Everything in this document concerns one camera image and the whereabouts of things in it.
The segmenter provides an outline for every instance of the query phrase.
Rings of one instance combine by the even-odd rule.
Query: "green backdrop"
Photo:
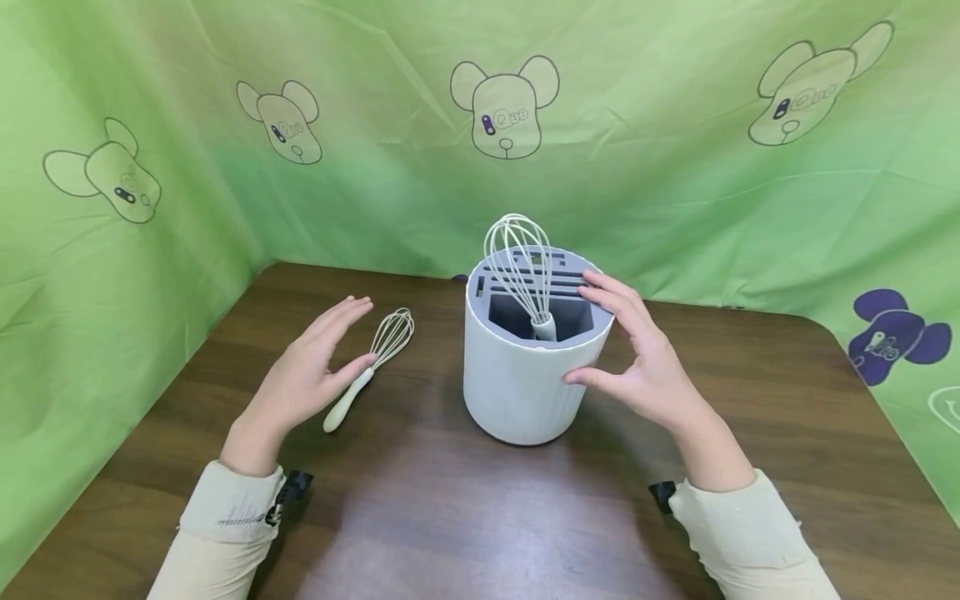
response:
[[[829,328],[960,517],[958,39],[953,0],[0,0],[0,588],[257,271],[449,277],[515,211]]]

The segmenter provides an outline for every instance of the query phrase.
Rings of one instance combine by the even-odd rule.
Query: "cylindrical container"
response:
[[[539,249],[527,247],[526,264],[517,247],[510,256],[524,279],[542,277]],[[536,445],[559,437],[573,422],[586,388],[566,385],[564,375],[593,364],[607,341],[613,315],[584,300],[584,269],[598,271],[584,258],[551,250],[550,314],[557,341],[534,339],[530,316],[510,296],[486,260],[467,282],[464,333],[464,400],[473,420],[508,444]]]

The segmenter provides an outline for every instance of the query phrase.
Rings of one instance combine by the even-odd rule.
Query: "whisk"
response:
[[[556,342],[557,324],[550,314],[552,249],[546,232],[527,217],[511,213],[490,227],[483,245],[487,266],[530,316],[537,339]]]
[[[410,342],[413,335],[414,318],[410,314],[410,309],[399,308],[383,318],[380,326],[376,329],[376,334],[373,335],[373,343],[370,346],[370,352],[376,354],[376,362],[353,380],[344,395],[330,409],[326,419],[324,419],[324,431],[326,433],[331,433],[340,426],[350,409],[350,405],[353,404],[353,400],[373,378],[373,372],[376,371],[377,367],[403,350],[403,347]]]

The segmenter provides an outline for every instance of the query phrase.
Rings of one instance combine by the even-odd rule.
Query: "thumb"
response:
[[[376,362],[376,354],[364,354],[351,360],[347,365],[335,373],[324,377],[324,387],[334,397],[339,396],[343,391],[353,383],[353,380],[363,374],[364,371],[373,366]]]
[[[574,369],[564,376],[564,383],[585,385],[611,396],[616,396],[616,391],[620,387],[617,375],[593,367]]]

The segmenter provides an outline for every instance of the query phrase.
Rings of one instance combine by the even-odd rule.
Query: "cream sleeve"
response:
[[[840,599],[763,472],[736,492],[704,492],[684,482],[670,508],[727,600]]]
[[[276,538],[266,514],[284,481],[282,468],[257,478],[207,465],[147,600],[245,600]]]

